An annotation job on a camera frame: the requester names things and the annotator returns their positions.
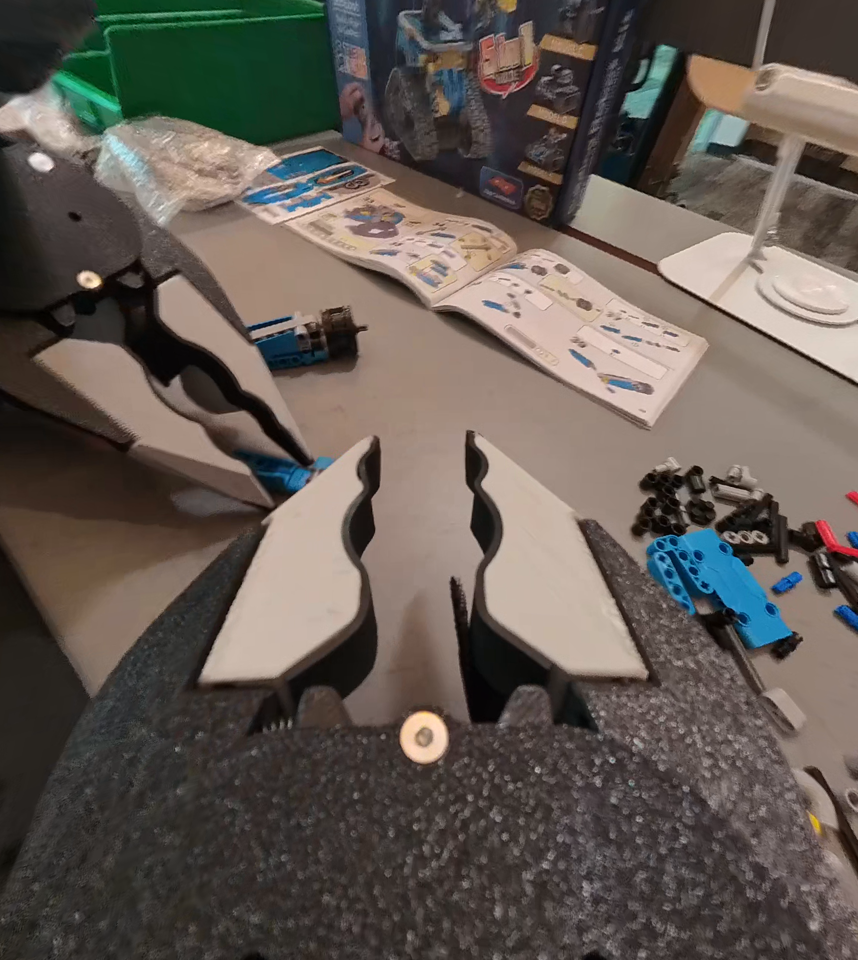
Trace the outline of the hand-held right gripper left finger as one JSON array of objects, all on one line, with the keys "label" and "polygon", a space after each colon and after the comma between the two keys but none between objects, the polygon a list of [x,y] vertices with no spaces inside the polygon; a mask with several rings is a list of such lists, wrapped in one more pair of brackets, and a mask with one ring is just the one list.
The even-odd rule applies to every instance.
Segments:
[{"label": "hand-held right gripper left finger", "polygon": [[379,438],[363,438],[269,517],[200,687],[266,689],[293,709],[308,688],[345,698],[363,683],[378,648],[363,555],[381,467]]}]

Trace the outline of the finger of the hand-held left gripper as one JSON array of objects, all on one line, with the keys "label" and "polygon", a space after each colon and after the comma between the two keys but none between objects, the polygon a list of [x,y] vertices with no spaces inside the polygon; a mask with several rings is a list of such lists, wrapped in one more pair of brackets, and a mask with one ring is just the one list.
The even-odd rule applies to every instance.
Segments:
[{"label": "finger of the hand-held left gripper", "polygon": [[124,346],[65,339],[35,354],[33,363],[109,415],[131,438],[129,455],[228,498],[270,509],[271,495],[237,457],[268,453],[251,414],[231,411],[200,371],[165,386]]},{"label": "finger of the hand-held left gripper", "polygon": [[242,454],[314,461],[247,331],[181,272],[146,286],[146,378],[171,425],[149,458],[167,470],[241,470]]}]

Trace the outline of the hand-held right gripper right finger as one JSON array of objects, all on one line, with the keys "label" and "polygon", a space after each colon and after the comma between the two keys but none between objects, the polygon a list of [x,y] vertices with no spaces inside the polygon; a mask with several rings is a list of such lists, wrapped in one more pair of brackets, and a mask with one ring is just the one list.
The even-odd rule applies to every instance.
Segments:
[{"label": "hand-held right gripper right finger", "polygon": [[645,684],[645,651],[577,511],[478,431],[464,442],[482,552],[471,601],[452,584],[469,717],[495,722],[517,690],[534,687],[555,722],[589,722],[576,685]]}]

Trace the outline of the blue motor block yellow pins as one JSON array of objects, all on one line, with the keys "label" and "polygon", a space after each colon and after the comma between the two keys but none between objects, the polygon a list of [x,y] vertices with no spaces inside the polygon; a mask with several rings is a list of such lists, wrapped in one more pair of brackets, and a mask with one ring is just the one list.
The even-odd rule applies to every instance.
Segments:
[{"label": "blue motor block yellow pins", "polygon": [[359,337],[368,326],[356,322],[349,306],[337,306],[256,322],[245,330],[267,367],[277,372],[357,358]]}]

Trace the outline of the small blue beam assembly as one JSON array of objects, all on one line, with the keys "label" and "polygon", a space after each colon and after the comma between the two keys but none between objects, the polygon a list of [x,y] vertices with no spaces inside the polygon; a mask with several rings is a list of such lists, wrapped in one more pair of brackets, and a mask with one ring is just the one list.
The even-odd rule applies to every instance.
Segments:
[{"label": "small blue beam assembly", "polygon": [[237,451],[235,458],[247,466],[263,488],[272,494],[292,496],[300,492],[335,460],[319,457],[309,466],[286,458],[248,451]]}]

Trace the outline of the clear plastic bag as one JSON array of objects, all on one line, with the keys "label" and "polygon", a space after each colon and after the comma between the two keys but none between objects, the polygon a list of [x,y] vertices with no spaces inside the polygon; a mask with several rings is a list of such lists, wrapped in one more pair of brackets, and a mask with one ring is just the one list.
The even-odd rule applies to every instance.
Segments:
[{"label": "clear plastic bag", "polygon": [[180,213],[236,201],[276,162],[270,148],[193,122],[151,116],[111,126],[102,135],[94,174],[167,227]]},{"label": "clear plastic bag", "polygon": [[0,134],[37,143],[52,155],[92,164],[100,136],[88,130],[52,81],[0,107]]}]

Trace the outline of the blue sticker sheet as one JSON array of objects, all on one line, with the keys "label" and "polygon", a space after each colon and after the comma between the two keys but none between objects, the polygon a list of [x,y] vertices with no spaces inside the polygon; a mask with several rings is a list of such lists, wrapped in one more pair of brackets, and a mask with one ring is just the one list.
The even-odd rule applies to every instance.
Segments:
[{"label": "blue sticker sheet", "polygon": [[315,147],[265,168],[235,203],[266,223],[284,224],[391,183],[391,176]]}]

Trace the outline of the pile of small building parts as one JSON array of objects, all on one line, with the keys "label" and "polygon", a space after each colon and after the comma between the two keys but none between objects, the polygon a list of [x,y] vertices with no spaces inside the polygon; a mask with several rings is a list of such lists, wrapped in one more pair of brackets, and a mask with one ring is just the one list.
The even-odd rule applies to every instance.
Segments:
[{"label": "pile of small building parts", "polygon": [[763,490],[747,466],[734,464],[723,476],[707,474],[696,464],[683,468],[668,458],[638,484],[644,496],[630,524],[630,535],[650,543],[662,536],[711,530],[727,542],[737,558],[779,608],[797,640],[760,650],[745,648],[733,629],[729,610],[713,610],[696,601],[692,616],[737,653],[769,653],[783,661],[800,646],[777,600],[808,581],[819,594],[835,597],[833,618],[858,637],[858,531],[839,532],[824,518],[789,522],[780,502]]}]

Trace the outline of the large green bin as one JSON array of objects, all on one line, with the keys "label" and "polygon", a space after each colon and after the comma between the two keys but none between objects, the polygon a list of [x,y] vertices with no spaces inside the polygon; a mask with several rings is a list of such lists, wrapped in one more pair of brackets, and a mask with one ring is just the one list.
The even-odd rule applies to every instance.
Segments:
[{"label": "large green bin", "polygon": [[260,146],[338,126],[321,2],[117,14],[100,25],[126,120],[180,119]]}]

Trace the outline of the light grey short beam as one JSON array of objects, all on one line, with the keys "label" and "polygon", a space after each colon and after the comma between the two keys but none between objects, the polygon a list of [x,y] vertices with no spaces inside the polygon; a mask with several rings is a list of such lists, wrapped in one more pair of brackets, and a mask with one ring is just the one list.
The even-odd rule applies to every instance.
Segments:
[{"label": "light grey short beam", "polygon": [[762,707],[772,722],[787,736],[800,733],[807,722],[802,709],[782,688],[766,688],[759,694]]}]

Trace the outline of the open instruction booklet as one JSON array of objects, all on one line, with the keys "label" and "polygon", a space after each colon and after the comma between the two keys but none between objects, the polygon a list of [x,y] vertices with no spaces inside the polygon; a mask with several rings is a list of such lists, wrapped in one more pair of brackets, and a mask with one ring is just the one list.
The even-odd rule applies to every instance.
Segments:
[{"label": "open instruction booklet", "polygon": [[288,228],[471,319],[557,381],[651,428],[707,353],[544,248],[519,251],[489,222],[422,208],[385,188],[311,210]]}]

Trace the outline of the dark blue toy box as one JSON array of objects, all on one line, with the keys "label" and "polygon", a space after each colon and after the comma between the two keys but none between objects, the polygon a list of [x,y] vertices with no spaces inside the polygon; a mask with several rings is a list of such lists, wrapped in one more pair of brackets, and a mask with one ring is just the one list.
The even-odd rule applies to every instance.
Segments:
[{"label": "dark blue toy box", "polygon": [[572,221],[650,2],[325,6],[345,140],[531,221]]}]

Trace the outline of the white stand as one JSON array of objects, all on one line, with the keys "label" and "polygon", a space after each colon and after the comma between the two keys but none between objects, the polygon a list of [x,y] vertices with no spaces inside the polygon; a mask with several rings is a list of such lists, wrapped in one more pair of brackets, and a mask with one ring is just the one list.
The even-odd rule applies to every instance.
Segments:
[{"label": "white stand", "polygon": [[807,145],[858,159],[858,86],[766,62],[775,2],[763,2],[750,71],[707,98],[713,68],[688,68],[711,110],[780,134],[752,234],[727,232],[661,259],[663,279],[858,386],[858,280],[778,242],[780,213]]}]

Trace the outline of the large blue frame block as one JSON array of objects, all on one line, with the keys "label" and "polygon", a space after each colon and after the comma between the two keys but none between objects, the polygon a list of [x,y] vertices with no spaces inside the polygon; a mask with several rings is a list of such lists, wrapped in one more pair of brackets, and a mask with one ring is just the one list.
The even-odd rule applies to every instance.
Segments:
[{"label": "large blue frame block", "polygon": [[647,569],[675,603],[690,615],[696,601],[730,611],[733,629],[748,650],[797,640],[731,546],[711,530],[663,535],[646,550]]}]

